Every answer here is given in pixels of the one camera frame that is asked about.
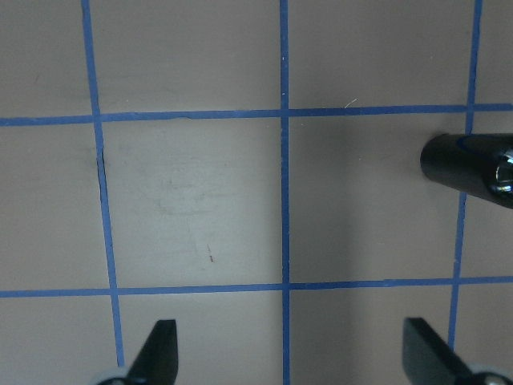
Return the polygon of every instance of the blue grid line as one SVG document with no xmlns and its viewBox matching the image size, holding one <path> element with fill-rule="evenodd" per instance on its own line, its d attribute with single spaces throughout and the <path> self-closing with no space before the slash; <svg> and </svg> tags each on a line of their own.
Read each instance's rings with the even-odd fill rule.
<svg viewBox="0 0 513 385">
<path fill-rule="evenodd" d="M 458 202 L 458 219 L 456 225 L 456 241 L 454 244 L 454 267 L 453 267 L 453 284 L 450 294 L 450 312 L 449 312 L 449 333 L 447 342 L 454 349 L 456 339 L 456 322 L 458 319 L 458 299 L 459 299 L 459 278 L 461 276 L 462 252 L 463 252 L 463 233 L 465 229 L 465 204 L 467 202 L 467 194 L 461 192 Z"/>
<path fill-rule="evenodd" d="M 510 103 L 475 104 L 474 111 L 513 111 Z M 220 111 L 158 111 L 158 112 L 116 112 L 101 114 L 102 122 L 130 122 L 141 120 L 173 119 L 251 119 L 321 116 L 374 116 L 401 114 L 454 114 L 467 113 L 467 106 L 451 105 L 411 105 L 374 107 L 334 107 L 334 108 L 293 108 L 287 110 L 220 110 Z M 48 126 L 57 124 L 93 123 L 92 115 L 39 116 L 0 118 L 0 127 L 9 126 Z"/>
<path fill-rule="evenodd" d="M 475 104 L 474 111 L 513 111 L 513 104 L 510 104 L 510 103 Z"/>
<path fill-rule="evenodd" d="M 467 119 L 465 123 L 465 133 L 470 135 L 474 125 L 475 111 L 475 82 L 478 70 L 478 52 L 479 52 L 479 35 L 481 14 L 483 12 L 483 0 L 475 0 L 474 3 L 474 19 L 472 24 L 472 43 L 471 43 L 471 59 L 468 76 L 468 93 L 467 93 Z M 450 315 L 449 315 L 449 334 L 448 344 L 451 348 L 455 348 L 456 343 L 456 327 L 458 323 L 458 299 L 459 299 L 459 279 L 461 277 L 461 264 L 463 253 L 463 237 L 465 231 L 465 205 L 467 202 L 467 194 L 461 192 L 459 194 L 458 204 L 458 220 L 456 229 L 456 241 L 454 247 L 454 268 L 452 293 L 450 296 Z"/>
<path fill-rule="evenodd" d="M 114 326 L 115 349 L 119 367 L 124 366 L 123 336 L 121 331 L 121 314 L 119 310 L 118 286 L 115 276 L 114 249 L 112 246 L 111 214 L 107 193 L 107 177 L 103 158 L 103 129 L 100 119 L 98 82 L 96 79 L 95 53 L 93 49 L 93 33 L 91 24 L 91 8 L 89 0 L 82 0 L 83 12 L 83 40 L 86 51 L 87 79 L 91 97 L 91 110 L 95 126 L 96 163 L 98 165 L 98 180 L 100 191 L 100 205 L 102 210 L 103 236 L 107 255 L 107 273 L 111 295 L 112 321 Z"/>
<path fill-rule="evenodd" d="M 283 384 L 290 385 L 289 4 L 280 0 L 281 322 Z"/>
<path fill-rule="evenodd" d="M 460 286 L 499 285 L 513 283 L 513 276 L 465 277 L 465 278 L 406 278 L 376 281 L 296 282 L 287 285 L 290 290 L 343 290 L 415 286 Z M 118 295 L 198 294 L 198 293 L 244 293 L 282 291 L 282 283 L 257 283 L 246 285 L 127 287 L 118 288 Z M 94 297 L 110 296 L 111 289 L 48 289 L 48 290 L 0 290 L 0 298 L 45 298 L 45 297 Z"/>
<path fill-rule="evenodd" d="M 363 287 L 386 288 L 404 286 L 448 286 L 453 278 L 413 278 L 413 279 L 384 279 L 381 281 L 340 281 L 340 282 L 311 282 L 292 283 L 291 290 L 333 290 L 358 289 Z"/>
<path fill-rule="evenodd" d="M 92 115 L 43 116 L 34 118 L 0 118 L 0 127 L 9 126 L 53 126 L 58 124 L 92 123 Z"/>
<path fill-rule="evenodd" d="M 281 283 L 259 283 L 248 285 L 209 285 L 177 287 L 130 287 L 119 288 L 119 295 L 152 294 L 196 294 L 196 293 L 244 293 L 249 291 L 280 291 Z"/>
<path fill-rule="evenodd" d="M 109 289 L 50 289 L 0 291 L 0 298 L 93 297 L 97 295 L 111 295 L 111 291 Z"/>
</svg>

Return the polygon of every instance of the small debris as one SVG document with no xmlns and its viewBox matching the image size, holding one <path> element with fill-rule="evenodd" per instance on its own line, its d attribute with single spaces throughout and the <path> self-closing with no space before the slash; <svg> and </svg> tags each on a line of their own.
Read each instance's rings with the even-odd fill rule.
<svg viewBox="0 0 513 385">
<path fill-rule="evenodd" d="M 357 100 L 358 100 L 358 98 L 356 98 L 355 100 L 351 100 L 349 103 L 347 103 L 347 104 L 345 105 L 345 107 L 344 107 L 344 108 L 349 107 L 351 104 L 353 104 L 353 103 L 354 103 L 354 102 L 356 102 Z"/>
</svg>

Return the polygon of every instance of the dark scratch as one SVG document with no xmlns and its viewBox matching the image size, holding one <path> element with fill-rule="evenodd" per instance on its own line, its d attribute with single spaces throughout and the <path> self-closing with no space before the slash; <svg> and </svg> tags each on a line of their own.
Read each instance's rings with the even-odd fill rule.
<svg viewBox="0 0 513 385">
<path fill-rule="evenodd" d="M 210 257 L 210 262 L 214 263 L 214 257 L 212 256 L 212 251 L 210 250 L 210 245 L 207 245 L 208 256 Z"/>
</svg>

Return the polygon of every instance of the black cylindrical object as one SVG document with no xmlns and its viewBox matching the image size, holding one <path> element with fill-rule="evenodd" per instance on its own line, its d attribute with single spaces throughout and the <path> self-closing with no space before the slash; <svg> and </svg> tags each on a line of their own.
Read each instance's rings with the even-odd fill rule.
<svg viewBox="0 0 513 385">
<path fill-rule="evenodd" d="M 431 180 L 513 209 L 513 135 L 436 136 L 420 163 Z"/>
</svg>

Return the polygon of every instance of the grid square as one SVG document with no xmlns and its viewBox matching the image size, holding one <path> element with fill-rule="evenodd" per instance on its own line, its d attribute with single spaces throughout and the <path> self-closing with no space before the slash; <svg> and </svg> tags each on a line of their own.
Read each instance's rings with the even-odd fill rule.
<svg viewBox="0 0 513 385">
<path fill-rule="evenodd" d="M 291 0 L 291 107 L 464 104 L 472 6 Z"/>
<path fill-rule="evenodd" d="M 129 363 L 158 319 L 176 319 L 176 385 L 281 384 L 279 291 L 123 296 L 120 304 Z"/>
<path fill-rule="evenodd" d="M 476 100 L 479 103 L 513 102 L 513 3 L 483 2 Z"/>
<path fill-rule="evenodd" d="M 115 367 L 109 297 L 0 299 L 2 382 L 89 383 Z"/>
<path fill-rule="evenodd" d="M 102 111 L 280 107 L 275 0 L 94 0 Z"/>
<path fill-rule="evenodd" d="M 294 385 L 407 385 L 404 317 L 423 317 L 445 338 L 450 287 L 296 291 L 291 303 Z"/>
<path fill-rule="evenodd" d="M 108 287 L 93 127 L 0 128 L 0 290 Z"/>
<path fill-rule="evenodd" d="M 91 114 L 81 21 L 78 1 L 0 4 L 0 116 Z"/>
<path fill-rule="evenodd" d="M 104 125 L 120 286 L 281 281 L 276 119 Z"/>
<path fill-rule="evenodd" d="M 475 113 L 474 133 L 510 133 L 511 112 Z M 513 275 L 513 210 L 469 196 L 465 214 L 462 276 Z"/>
<path fill-rule="evenodd" d="M 513 371 L 513 313 L 507 305 L 511 296 L 511 284 L 470 285 L 459 289 L 456 351 L 465 361 Z"/>
<path fill-rule="evenodd" d="M 462 115 L 292 119 L 294 282 L 452 275 L 458 192 L 422 175 L 422 146 Z"/>
</svg>

